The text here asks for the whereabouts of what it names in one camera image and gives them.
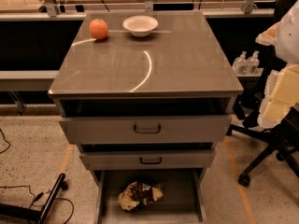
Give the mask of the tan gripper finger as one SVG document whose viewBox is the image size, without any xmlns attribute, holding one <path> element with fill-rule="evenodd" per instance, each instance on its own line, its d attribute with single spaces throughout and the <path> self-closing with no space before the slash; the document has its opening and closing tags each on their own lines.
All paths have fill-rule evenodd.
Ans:
<svg viewBox="0 0 299 224">
<path fill-rule="evenodd" d="M 273 70 L 264 89 L 258 124 L 263 128 L 274 128 L 299 103 L 299 65 L 288 64 L 281 71 Z"/>
<path fill-rule="evenodd" d="M 275 46 L 277 43 L 277 30 L 278 30 L 279 22 L 276 22 L 267 30 L 259 34 L 255 42 L 264 45 L 264 46 Z"/>
</svg>

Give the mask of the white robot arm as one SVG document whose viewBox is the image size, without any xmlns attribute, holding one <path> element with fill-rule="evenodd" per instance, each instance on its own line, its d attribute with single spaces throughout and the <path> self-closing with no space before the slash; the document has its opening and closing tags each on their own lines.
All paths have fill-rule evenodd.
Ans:
<svg viewBox="0 0 299 224">
<path fill-rule="evenodd" d="M 270 73 L 259 109 L 258 124 L 274 128 L 299 103 L 299 1 L 279 22 L 259 34 L 256 42 L 274 46 L 276 56 L 287 63 L 280 72 Z"/>
</svg>

